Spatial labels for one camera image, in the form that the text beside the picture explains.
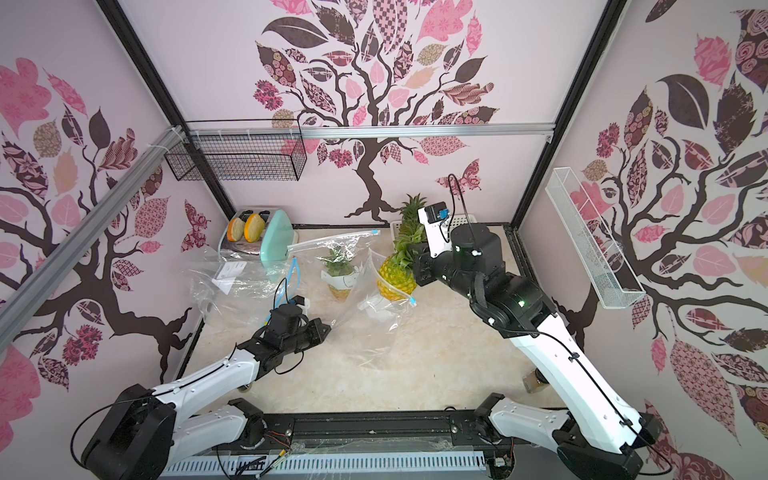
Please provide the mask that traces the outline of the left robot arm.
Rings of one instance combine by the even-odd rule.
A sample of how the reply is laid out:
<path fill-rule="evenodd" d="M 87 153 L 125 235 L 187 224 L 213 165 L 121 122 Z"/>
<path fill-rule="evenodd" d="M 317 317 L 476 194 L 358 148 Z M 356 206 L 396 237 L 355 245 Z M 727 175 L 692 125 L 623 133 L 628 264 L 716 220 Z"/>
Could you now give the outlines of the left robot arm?
<path fill-rule="evenodd" d="M 322 344 L 332 328 L 311 319 L 299 301 L 273 309 L 266 325 L 230 354 L 176 381 L 123 390 L 77 456 L 99 479 L 156 479 L 168 467 L 220 445 L 260 446 L 263 412 L 243 398 L 206 413 L 225 394 L 277 369 L 287 355 Z"/>

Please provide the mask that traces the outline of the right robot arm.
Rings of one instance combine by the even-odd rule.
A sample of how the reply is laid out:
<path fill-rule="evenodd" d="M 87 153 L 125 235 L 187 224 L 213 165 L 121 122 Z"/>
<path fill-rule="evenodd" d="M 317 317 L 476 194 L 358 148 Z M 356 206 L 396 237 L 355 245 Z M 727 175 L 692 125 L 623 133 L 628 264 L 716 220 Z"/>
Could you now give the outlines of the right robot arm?
<path fill-rule="evenodd" d="M 564 401 L 549 410 L 491 395 L 477 409 L 493 440 L 517 438 L 554 452 L 579 479 L 635 479 L 638 451 L 651 448 L 659 420 L 625 402 L 576 344 L 551 299 L 529 279 L 507 271 L 499 237 L 486 226 L 448 230 L 424 223 L 427 240 L 410 246 L 418 285 L 439 281 L 524 353 Z"/>

